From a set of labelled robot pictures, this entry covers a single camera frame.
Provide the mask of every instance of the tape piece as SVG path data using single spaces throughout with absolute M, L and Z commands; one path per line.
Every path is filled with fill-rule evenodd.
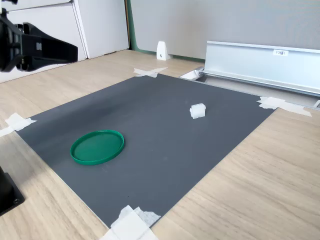
M 151 211 L 124 207 L 109 231 L 100 240 L 158 240 L 149 228 L 160 218 Z
M 9 125 L 8 127 L 0 130 L 0 137 L 12 133 L 13 131 L 20 131 L 36 120 L 31 120 L 31 118 L 24 119 L 18 113 L 12 114 L 5 122 Z
M 303 106 L 292 104 L 289 102 L 286 102 L 283 99 L 275 98 L 275 97 L 260 97 L 260 100 L 257 101 L 258 103 L 261 103 L 259 107 L 264 108 L 264 109 L 277 109 L 281 108 L 283 110 L 296 113 L 296 114 L 301 114 L 305 115 L 308 117 L 312 117 L 311 113 L 304 110 Z
M 163 71 L 163 70 L 165 70 L 165 69 L 167 69 L 167 67 L 156 68 L 156 69 L 153 69 L 153 70 L 150 70 L 150 71 L 144 71 L 144 70 L 135 68 L 133 72 L 136 73 L 136 74 L 139 74 L 136 77 L 149 76 L 149 77 L 152 77 L 152 78 L 156 78 L 158 73 Z

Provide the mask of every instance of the cabinet door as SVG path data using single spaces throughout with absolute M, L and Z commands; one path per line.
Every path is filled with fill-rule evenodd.
M 18 0 L 17 4 L 12 4 L 9 1 L 4 1 L 2 7 L 7 11 L 30 9 L 41 6 L 48 6 L 54 4 L 68 3 L 70 0 Z
M 88 58 L 129 48 L 124 0 L 74 0 Z
M 12 11 L 7 17 L 13 24 L 33 24 L 51 37 L 77 46 L 78 61 L 86 59 L 71 3 Z M 45 66 L 32 72 L 18 71 L 16 68 L 11 72 L 0 72 L 0 83 L 59 66 L 62 64 Z

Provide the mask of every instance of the green plastic lid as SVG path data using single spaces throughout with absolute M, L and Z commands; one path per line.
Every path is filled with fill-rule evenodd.
M 120 132 L 100 130 L 80 137 L 70 148 L 71 157 L 83 165 L 96 165 L 115 158 L 125 146 Z

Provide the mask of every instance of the dark gray board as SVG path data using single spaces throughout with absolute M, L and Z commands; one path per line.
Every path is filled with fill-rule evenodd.
M 161 74 L 133 77 L 32 116 L 17 133 L 110 227 L 126 205 L 166 214 L 273 113 L 259 99 Z M 205 117 L 192 119 L 199 103 Z M 74 162 L 73 142 L 103 129 L 123 134 L 123 151 L 100 165 Z

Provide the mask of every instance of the wooden table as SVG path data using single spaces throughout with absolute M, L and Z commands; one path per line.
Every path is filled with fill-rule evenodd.
M 0 84 L 0 127 L 135 76 L 203 63 L 124 50 Z M 277 109 L 152 228 L 160 240 L 320 239 L 320 111 Z M 1 240 L 98 240 L 108 228 L 16 132 L 0 165 L 26 201 L 0 217 Z

